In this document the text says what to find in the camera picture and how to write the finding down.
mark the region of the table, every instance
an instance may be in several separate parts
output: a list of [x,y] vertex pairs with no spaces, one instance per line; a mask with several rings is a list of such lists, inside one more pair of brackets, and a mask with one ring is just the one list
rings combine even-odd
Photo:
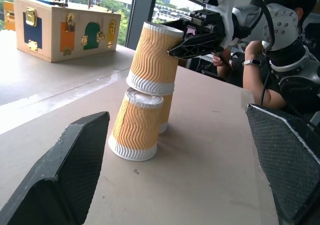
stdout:
[[[278,224],[254,166],[244,112],[251,94],[182,67],[175,83],[169,127],[152,159],[128,161],[106,145],[85,224]],[[109,136],[127,87],[121,79],[0,135],[0,208],[69,123],[109,111]]]

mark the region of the paper cup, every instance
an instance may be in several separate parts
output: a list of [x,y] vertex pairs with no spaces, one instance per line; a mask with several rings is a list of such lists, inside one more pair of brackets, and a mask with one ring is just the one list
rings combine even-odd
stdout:
[[163,96],[163,106],[161,109],[160,119],[159,119],[160,121],[159,134],[164,133],[168,128],[168,120],[170,115],[172,96],[173,94]]
[[184,32],[163,24],[145,22],[133,57],[127,84],[150,95],[172,94],[178,59],[167,51],[183,39]]
[[108,143],[121,158],[145,161],[157,151],[159,118],[164,99],[128,88]]

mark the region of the wavy ripple cup sleeve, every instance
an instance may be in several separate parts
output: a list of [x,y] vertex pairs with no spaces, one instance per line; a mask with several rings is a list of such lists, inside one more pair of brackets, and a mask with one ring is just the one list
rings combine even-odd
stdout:
[[168,128],[168,120],[170,115],[171,103],[173,94],[163,96],[163,106],[160,113],[160,128],[159,134],[164,133]]
[[184,32],[163,24],[145,22],[132,60],[127,84],[145,94],[172,94],[178,59],[167,51],[183,39]]
[[108,140],[110,149],[119,157],[131,161],[152,158],[157,151],[163,103],[162,96],[128,88]]

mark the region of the gold hinge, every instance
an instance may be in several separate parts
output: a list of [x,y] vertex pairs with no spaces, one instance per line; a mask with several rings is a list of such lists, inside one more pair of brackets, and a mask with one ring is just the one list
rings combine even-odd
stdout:
[[63,56],[71,55],[72,47],[66,46],[63,48]]
[[37,26],[37,11],[34,8],[28,7],[26,9],[25,23],[33,27]]
[[116,20],[112,19],[111,22],[108,24],[108,34],[106,36],[106,47],[108,49],[112,48],[112,45],[115,41],[116,35]]
[[104,33],[102,31],[98,31],[96,34],[96,42],[101,43],[105,39],[106,39],[106,36],[104,35]]
[[86,46],[88,44],[88,36],[87,35],[82,36],[81,44],[82,44],[82,46]]
[[66,15],[66,30],[68,32],[75,31],[75,15],[73,13],[68,13]]
[[29,40],[28,47],[32,52],[38,52],[38,43],[36,41]]

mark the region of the person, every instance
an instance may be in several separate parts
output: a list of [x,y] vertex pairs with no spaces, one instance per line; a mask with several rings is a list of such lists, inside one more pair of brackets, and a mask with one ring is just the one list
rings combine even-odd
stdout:
[[[298,17],[298,28],[301,32],[306,17],[314,9],[317,0],[263,0],[266,4],[276,3],[294,10]],[[232,68],[226,66],[219,56],[213,56],[213,64],[217,67],[219,77],[226,79],[228,83],[234,84],[253,93],[254,102],[260,105],[261,95],[264,89],[264,83],[268,75],[268,68],[262,54],[263,46],[261,41],[252,41],[245,49],[243,56],[232,62]],[[231,52],[225,49],[221,56],[225,61],[230,60]],[[242,65],[244,61],[258,59],[262,66],[254,64]],[[286,110],[286,102],[278,90],[278,86],[269,79],[263,99],[263,106],[273,109]],[[320,107],[305,108],[303,113],[314,113],[314,110],[320,110]]]

